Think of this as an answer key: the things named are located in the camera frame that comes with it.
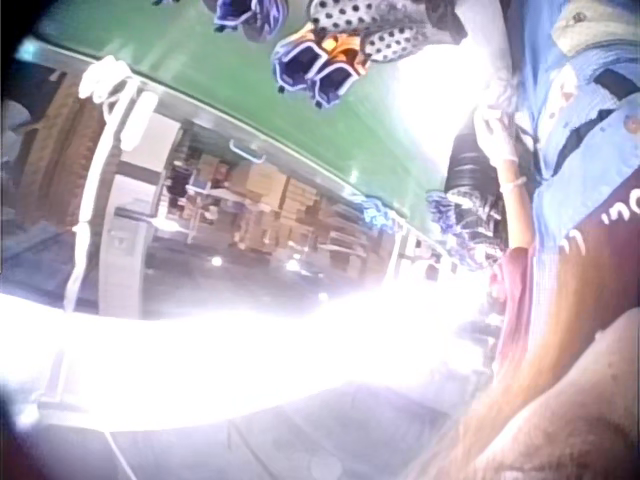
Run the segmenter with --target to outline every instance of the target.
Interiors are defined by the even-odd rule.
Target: strap
[[[596,75],[593,82],[607,90],[611,95],[616,97],[618,101],[622,101],[625,98],[640,92],[640,87],[638,87],[633,80],[610,68],[606,68]],[[558,172],[560,172],[564,163],[567,161],[567,158],[580,148],[580,145],[582,145],[582,142],[586,136],[589,135],[591,130],[609,118],[614,111],[615,110],[613,109],[600,110],[595,118],[584,122],[582,125],[571,131],[565,140],[564,145],[560,149],[560,153],[558,153],[556,165],[553,169],[554,177]]]
[[[616,97],[618,101],[622,101],[634,93],[640,92],[640,87],[638,87],[633,80],[610,68],[596,75],[593,83],[607,90],[611,95]]]

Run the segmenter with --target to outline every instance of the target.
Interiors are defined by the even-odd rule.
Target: shoe
[[[307,16],[319,32],[360,36],[367,58],[386,63],[428,45],[460,44],[467,32],[454,7],[454,0],[311,0]]]
[[[220,0],[216,2],[214,25],[216,27],[239,27],[245,20],[254,15],[251,9],[251,1]],[[205,2],[205,6],[210,9],[213,5],[211,2]]]
[[[280,41],[271,55],[278,92],[306,89],[308,80],[329,59],[337,44],[336,35],[321,39],[311,24]]]
[[[242,24],[247,40],[264,43],[282,28],[289,16],[287,0],[252,0],[251,10],[255,15]]]
[[[329,59],[309,79],[314,105],[328,108],[337,104],[353,83],[367,73],[368,64],[360,53],[360,38],[339,35]]]
[[[203,0],[214,12],[214,31],[242,32],[247,40],[264,43],[284,25],[289,15],[287,0]]]

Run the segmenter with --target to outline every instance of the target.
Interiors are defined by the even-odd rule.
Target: hand
[[[478,145],[489,157],[491,165],[498,168],[506,161],[518,162],[514,135],[510,133],[507,119],[500,110],[479,107],[473,122]]]

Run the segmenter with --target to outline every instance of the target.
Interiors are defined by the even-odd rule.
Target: wristband
[[[504,185],[502,185],[500,187],[500,191],[505,194],[505,193],[509,193],[511,190],[513,190],[516,187],[519,187],[520,185],[524,185],[527,182],[526,177],[520,177],[519,179],[510,182],[510,183],[506,183]]]

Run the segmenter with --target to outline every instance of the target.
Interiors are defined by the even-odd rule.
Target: person
[[[523,115],[490,104],[475,115],[507,212],[511,250],[496,276],[517,280],[495,289],[507,338],[494,384],[412,478],[639,478],[638,8],[511,2]],[[538,158],[533,202],[515,118]]]

